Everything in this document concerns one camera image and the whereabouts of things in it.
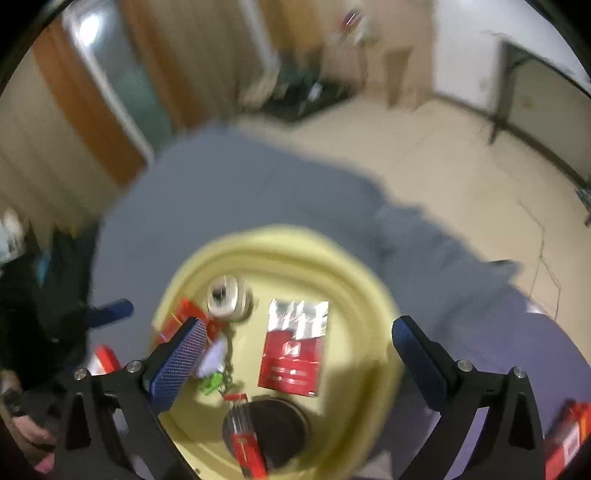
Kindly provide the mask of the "red silver cigarette pack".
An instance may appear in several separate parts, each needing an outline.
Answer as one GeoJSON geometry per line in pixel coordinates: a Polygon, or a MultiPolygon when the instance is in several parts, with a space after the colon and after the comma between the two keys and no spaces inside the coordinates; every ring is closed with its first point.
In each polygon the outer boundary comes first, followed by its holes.
{"type": "Polygon", "coordinates": [[[329,301],[273,299],[257,385],[284,394],[315,397],[328,333],[329,301]]]}

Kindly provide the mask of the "black folding table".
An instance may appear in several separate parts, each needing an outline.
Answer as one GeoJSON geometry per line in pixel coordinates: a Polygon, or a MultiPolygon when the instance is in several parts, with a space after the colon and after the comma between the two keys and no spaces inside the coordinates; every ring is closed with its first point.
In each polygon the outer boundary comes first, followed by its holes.
{"type": "Polygon", "coordinates": [[[489,142],[508,132],[590,186],[590,91],[540,56],[504,40],[489,142]]]}

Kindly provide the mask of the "red Double Happiness cigarette pack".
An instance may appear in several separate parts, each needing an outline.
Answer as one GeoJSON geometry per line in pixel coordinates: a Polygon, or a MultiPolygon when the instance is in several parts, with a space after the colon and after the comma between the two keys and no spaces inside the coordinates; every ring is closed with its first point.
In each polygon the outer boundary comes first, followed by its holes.
{"type": "Polygon", "coordinates": [[[590,438],[590,403],[568,400],[544,440],[545,478],[554,480],[590,438]]]}

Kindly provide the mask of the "purple-grey bed sheet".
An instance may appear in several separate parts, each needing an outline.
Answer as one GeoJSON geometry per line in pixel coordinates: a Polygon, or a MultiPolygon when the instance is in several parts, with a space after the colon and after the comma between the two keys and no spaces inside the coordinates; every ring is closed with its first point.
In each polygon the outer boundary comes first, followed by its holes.
{"type": "MultiPolygon", "coordinates": [[[[590,400],[589,363],[566,332],[519,292],[487,309],[480,324],[451,322],[425,333],[454,359],[469,360],[481,371],[525,369],[544,433],[567,401],[590,400]]],[[[412,378],[404,376],[384,429],[356,477],[400,478],[438,420],[412,378]]]]}

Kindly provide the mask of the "cream round box black heart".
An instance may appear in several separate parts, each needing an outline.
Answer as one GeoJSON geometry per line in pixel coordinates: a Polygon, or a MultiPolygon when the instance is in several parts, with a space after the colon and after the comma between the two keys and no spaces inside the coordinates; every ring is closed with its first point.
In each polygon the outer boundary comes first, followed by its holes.
{"type": "Polygon", "coordinates": [[[217,321],[245,321],[252,313],[252,307],[252,290],[242,278],[222,275],[214,278],[207,288],[207,313],[217,321]]]}

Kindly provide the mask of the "open black suitcase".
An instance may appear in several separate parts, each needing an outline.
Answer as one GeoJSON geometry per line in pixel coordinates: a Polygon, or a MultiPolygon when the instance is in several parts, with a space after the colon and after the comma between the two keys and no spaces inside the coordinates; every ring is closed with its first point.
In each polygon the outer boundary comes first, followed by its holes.
{"type": "Polygon", "coordinates": [[[242,110],[294,124],[353,96],[355,90],[351,85],[324,80],[310,71],[274,70],[254,80],[238,101],[242,110]]]}

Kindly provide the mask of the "wooden cabinet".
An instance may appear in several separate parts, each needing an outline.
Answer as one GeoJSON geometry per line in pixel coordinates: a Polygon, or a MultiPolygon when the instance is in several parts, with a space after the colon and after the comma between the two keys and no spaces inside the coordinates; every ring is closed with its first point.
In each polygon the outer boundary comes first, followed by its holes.
{"type": "Polygon", "coordinates": [[[433,1],[318,1],[322,75],[387,106],[416,109],[433,94],[433,1]]]}

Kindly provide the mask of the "small red lighter box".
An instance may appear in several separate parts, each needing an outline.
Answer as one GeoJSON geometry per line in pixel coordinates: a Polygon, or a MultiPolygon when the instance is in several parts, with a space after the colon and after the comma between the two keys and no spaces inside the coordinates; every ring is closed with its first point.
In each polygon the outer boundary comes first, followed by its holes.
{"type": "Polygon", "coordinates": [[[222,423],[222,437],[230,445],[242,475],[249,479],[265,479],[266,460],[259,447],[256,430],[249,411],[249,397],[245,393],[226,394],[228,413],[222,423]]]}

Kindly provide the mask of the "grey blanket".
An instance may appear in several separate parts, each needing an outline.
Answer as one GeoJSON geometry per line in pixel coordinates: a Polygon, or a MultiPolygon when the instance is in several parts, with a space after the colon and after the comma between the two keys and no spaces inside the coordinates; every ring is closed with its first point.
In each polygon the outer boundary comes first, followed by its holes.
{"type": "Polygon", "coordinates": [[[228,127],[161,154],[105,216],[92,272],[96,301],[153,311],[199,247],[263,226],[306,227],[356,256],[423,329],[506,328],[527,309],[512,261],[485,262],[417,207],[369,178],[297,156],[228,127]]]}

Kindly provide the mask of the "yellow oval plastic tray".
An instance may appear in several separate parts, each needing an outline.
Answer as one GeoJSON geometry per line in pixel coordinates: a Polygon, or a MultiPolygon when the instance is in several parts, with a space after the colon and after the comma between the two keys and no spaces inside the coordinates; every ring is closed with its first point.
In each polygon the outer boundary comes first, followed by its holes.
{"type": "Polygon", "coordinates": [[[304,451],[277,471],[280,479],[347,479],[365,463],[400,388],[404,367],[391,330],[398,310],[366,265],[317,232],[260,228],[212,241],[190,256],[168,284],[152,326],[163,334],[183,301],[204,306],[207,288],[224,274],[252,290],[249,319],[228,335],[233,382],[263,398],[260,363],[273,300],[327,302],[328,331],[314,397],[294,396],[310,437],[304,451]]]}

